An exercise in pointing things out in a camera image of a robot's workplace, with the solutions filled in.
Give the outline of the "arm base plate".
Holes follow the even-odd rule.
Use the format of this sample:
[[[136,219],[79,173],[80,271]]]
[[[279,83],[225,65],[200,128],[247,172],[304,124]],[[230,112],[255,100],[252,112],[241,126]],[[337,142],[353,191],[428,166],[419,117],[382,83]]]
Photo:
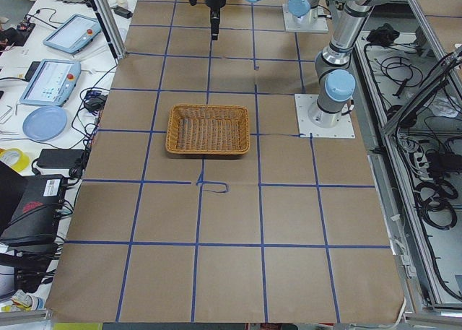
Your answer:
[[[324,10],[319,5],[305,16],[298,18],[288,10],[288,4],[282,4],[284,27],[287,32],[327,33],[328,24]]]
[[[318,107],[318,95],[295,94],[299,135],[305,138],[354,139],[347,104],[339,113],[326,113]]]

